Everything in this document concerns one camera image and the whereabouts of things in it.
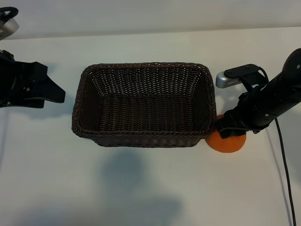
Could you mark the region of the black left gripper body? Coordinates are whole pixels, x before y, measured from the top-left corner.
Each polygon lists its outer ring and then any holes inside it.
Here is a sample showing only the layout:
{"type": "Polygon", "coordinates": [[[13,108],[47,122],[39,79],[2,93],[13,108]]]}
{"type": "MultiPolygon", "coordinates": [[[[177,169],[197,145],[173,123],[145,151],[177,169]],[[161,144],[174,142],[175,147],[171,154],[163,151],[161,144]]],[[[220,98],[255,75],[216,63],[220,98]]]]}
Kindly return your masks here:
{"type": "Polygon", "coordinates": [[[35,63],[19,62],[5,50],[0,51],[0,106],[14,106],[18,100],[26,100],[32,83],[29,81],[35,63]]]}

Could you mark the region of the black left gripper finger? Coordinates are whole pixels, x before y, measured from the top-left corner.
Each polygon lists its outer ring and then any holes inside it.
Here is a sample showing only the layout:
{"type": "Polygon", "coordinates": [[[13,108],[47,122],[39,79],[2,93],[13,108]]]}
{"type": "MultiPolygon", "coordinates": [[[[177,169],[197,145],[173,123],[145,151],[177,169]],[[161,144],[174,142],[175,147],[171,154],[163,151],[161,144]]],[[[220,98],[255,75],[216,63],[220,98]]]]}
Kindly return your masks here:
{"type": "Polygon", "coordinates": [[[48,77],[47,72],[47,66],[35,62],[37,97],[50,102],[63,103],[65,101],[65,91],[48,77]]]}
{"type": "Polygon", "coordinates": [[[41,99],[18,100],[14,102],[14,106],[29,107],[29,108],[43,108],[44,103],[45,101],[41,99]]]}

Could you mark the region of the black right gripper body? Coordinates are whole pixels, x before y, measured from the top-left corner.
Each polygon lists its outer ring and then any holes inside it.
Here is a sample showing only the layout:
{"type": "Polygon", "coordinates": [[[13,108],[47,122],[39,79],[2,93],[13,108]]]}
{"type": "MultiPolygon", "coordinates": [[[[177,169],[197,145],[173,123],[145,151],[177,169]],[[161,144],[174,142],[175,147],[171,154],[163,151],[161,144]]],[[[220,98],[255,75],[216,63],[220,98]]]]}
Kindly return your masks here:
{"type": "Polygon", "coordinates": [[[227,111],[223,120],[227,129],[239,129],[258,133],[280,115],[280,90],[253,89],[244,93],[238,105],[227,111]]]}

